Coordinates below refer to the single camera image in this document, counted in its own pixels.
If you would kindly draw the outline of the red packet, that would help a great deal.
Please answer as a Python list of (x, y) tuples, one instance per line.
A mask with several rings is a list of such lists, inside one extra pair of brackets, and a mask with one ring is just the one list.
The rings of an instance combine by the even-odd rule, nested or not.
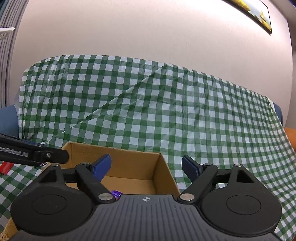
[(6, 175), (7, 173), (9, 173), (13, 165), (14, 165), (13, 163), (2, 162), (0, 165), (0, 173)]

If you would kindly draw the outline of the purple candy wrapper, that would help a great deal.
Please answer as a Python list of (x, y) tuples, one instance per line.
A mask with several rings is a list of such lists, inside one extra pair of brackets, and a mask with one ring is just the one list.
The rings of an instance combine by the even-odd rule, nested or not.
[(122, 195), (122, 193), (120, 191), (117, 191), (117, 190), (112, 190), (111, 194), (115, 197), (116, 200), (118, 200)]

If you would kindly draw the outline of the blue sofa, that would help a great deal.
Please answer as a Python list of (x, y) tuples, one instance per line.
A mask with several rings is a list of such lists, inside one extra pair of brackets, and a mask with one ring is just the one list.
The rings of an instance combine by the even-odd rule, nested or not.
[(0, 133), (18, 138), (18, 114), (14, 105), (0, 109)]

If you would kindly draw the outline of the brown cardboard box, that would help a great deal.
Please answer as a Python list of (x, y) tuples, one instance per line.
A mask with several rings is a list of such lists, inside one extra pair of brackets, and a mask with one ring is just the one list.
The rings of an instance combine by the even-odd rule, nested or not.
[[(178, 240), (183, 238), (177, 185), (160, 153), (68, 143), (67, 164), (48, 166), (11, 205), (9, 240)], [(94, 204), (77, 187), (75, 166), (104, 154), (111, 168), (101, 183), (122, 193)]]

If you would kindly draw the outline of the green white checkered cloth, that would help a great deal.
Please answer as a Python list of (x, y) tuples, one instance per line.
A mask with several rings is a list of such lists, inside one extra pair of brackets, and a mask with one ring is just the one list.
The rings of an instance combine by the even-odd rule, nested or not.
[[(192, 183), (183, 156), (217, 166), (198, 203), (176, 198), (178, 240), (295, 238), (295, 151), (265, 96), (176, 65), (62, 55), (23, 73), (15, 107), (22, 140), (162, 154), (179, 195)], [(9, 240), (13, 201), (51, 164), (1, 174), (1, 240)]]

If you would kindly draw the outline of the orange cushion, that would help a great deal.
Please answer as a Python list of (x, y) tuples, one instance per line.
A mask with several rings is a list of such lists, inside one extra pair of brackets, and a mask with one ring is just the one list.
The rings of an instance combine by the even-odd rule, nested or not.
[(289, 142), (291, 143), (294, 151), (296, 152), (296, 129), (285, 127), (284, 130)]

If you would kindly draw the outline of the white stand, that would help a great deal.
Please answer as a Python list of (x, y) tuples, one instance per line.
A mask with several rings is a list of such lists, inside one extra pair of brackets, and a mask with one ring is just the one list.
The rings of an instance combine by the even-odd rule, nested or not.
[(5, 39), (15, 28), (0, 28), (0, 40)]

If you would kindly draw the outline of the grey curtain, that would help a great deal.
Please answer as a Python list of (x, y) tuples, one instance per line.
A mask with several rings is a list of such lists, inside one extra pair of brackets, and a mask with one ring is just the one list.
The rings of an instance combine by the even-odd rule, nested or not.
[(19, 26), (28, 1), (1, 1), (1, 27), (14, 28), (1, 40), (1, 107), (9, 104), (11, 60)]

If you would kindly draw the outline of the framed yellow picture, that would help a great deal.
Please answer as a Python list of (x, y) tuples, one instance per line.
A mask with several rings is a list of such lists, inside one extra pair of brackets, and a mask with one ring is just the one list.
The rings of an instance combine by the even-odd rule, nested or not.
[(268, 7), (262, 1), (226, 0), (225, 2), (243, 12), (245, 15), (255, 21), (260, 27), (262, 27), (267, 33), (271, 34), (273, 32)]

